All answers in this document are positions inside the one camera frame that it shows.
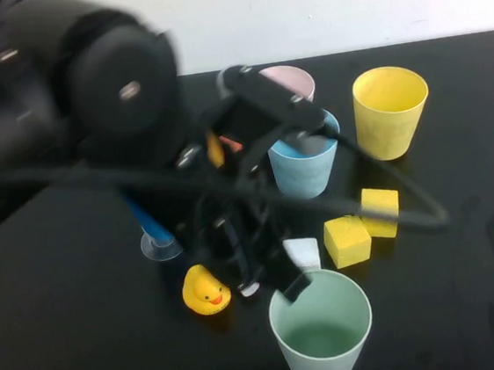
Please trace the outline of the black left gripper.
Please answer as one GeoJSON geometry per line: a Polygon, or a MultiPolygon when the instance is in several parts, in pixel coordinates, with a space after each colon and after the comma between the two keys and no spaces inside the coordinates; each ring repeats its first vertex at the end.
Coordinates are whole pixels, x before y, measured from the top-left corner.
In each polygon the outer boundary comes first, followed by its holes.
{"type": "Polygon", "coordinates": [[[193,116],[178,103],[171,107],[172,140],[178,145],[169,168],[177,178],[184,211],[176,211],[186,229],[178,238],[193,258],[223,258],[228,283],[239,294],[260,288],[251,253],[265,253],[262,229],[284,229],[274,208],[295,207],[295,200],[269,186],[255,170],[266,151],[287,133],[285,107],[260,106],[236,95],[193,116]]]}

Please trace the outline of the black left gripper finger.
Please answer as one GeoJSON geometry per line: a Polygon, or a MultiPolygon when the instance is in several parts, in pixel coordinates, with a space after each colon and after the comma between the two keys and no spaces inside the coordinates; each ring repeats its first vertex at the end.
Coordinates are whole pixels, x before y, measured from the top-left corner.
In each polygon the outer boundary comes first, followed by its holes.
{"type": "Polygon", "coordinates": [[[261,239],[266,247],[262,259],[263,281],[267,287],[280,291],[289,303],[294,303],[311,280],[288,256],[281,231],[273,225],[265,225],[262,230],[261,239]]]}

